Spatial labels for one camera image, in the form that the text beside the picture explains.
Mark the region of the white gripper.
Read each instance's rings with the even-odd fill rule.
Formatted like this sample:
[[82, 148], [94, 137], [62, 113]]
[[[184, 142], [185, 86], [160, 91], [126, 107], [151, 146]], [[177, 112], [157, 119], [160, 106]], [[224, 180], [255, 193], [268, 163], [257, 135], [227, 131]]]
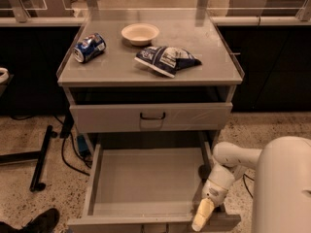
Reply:
[[191, 228], [195, 232], [199, 232], [205, 226], [215, 207], [224, 202], [234, 182], [235, 178], [227, 168], [220, 164], [213, 166], [202, 188], [201, 195], [204, 199], [201, 200], [192, 221]]

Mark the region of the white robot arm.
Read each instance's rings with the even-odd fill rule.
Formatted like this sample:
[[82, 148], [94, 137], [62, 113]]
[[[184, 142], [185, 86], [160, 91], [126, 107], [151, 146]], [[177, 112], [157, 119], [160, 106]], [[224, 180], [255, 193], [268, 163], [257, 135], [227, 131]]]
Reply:
[[280, 137], [262, 149], [220, 142], [212, 159], [214, 166], [192, 221], [194, 231], [203, 229], [233, 183], [253, 169], [251, 233], [311, 233], [311, 140]]

